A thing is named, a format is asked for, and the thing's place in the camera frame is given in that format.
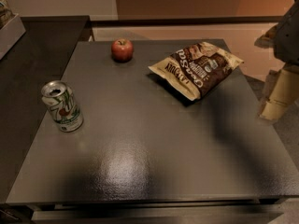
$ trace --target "white wall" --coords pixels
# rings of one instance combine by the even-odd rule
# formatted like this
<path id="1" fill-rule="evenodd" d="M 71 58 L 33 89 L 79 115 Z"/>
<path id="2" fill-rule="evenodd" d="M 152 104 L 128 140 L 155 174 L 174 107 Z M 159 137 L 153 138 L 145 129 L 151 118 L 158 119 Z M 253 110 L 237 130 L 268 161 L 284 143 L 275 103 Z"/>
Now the white wall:
<path id="1" fill-rule="evenodd" d="M 293 0 L 8 0 L 21 16 L 91 15 L 92 20 L 280 16 Z"/>

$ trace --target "brown chip bag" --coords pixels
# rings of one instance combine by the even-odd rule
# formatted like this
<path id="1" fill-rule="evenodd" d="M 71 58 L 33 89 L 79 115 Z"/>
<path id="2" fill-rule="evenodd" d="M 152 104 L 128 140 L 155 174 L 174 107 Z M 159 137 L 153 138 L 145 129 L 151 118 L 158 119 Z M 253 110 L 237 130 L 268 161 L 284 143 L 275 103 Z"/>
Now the brown chip bag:
<path id="1" fill-rule="evenodd" d="M 243 61 L 207 42 L 180 49 L 149 69 L 191 101 L 227 78 Z"/>

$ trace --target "apple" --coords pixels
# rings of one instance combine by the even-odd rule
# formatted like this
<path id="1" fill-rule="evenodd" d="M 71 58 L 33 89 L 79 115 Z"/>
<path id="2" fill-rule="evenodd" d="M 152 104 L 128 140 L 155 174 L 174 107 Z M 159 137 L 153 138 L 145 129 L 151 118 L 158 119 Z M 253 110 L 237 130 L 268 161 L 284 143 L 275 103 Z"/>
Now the apple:
<path id="1" fill-rule="evenodd" d="M 112 58 L 119 63 L 129 62 L 133 57 L 133 52 L 133 43 L 128 39 L 117 39 L 111 45 Z"/>

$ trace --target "can lid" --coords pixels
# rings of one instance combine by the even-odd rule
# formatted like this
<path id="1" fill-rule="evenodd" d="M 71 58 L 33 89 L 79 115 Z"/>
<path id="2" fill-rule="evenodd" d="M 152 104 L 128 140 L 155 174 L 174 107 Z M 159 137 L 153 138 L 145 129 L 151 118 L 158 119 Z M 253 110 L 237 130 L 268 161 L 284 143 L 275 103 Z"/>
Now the can lid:
<path id="1" fill-rule="evenodd" d="M 60 80 L 49 82 L 41 89 L 41 94 L 45 97 L 58 97 L 66 91 L 66 84 Z"/>

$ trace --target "green and silver can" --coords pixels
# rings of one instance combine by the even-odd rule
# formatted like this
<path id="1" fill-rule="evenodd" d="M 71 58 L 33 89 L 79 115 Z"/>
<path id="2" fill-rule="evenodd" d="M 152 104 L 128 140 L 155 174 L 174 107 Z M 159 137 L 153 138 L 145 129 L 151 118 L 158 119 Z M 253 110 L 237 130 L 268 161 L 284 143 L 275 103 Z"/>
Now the green and silver can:
<path id="1" fill-rule="evenodd" d="M 82 113 L 73 91 L 64 82 L 49 82 L 42 88 L 41 93 L 42 101 L 61 131 L 72 132 L 81 126 Z"/>

